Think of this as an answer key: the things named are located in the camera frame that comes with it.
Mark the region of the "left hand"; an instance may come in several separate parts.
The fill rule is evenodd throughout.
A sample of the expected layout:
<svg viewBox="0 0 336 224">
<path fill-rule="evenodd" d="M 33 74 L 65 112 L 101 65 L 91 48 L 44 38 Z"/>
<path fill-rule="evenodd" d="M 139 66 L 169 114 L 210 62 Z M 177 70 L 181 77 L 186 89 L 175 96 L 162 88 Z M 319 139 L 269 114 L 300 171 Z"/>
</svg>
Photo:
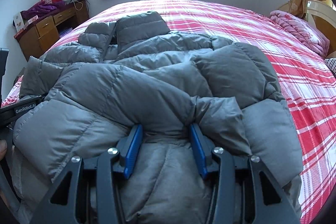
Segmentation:
<svg viewBox="0 0 336 224">
<path fill-rule="evenodd" d="M 2 160 L 7 153 L 7 142 L 0 140 L 0 160 Z"/>
</svg>

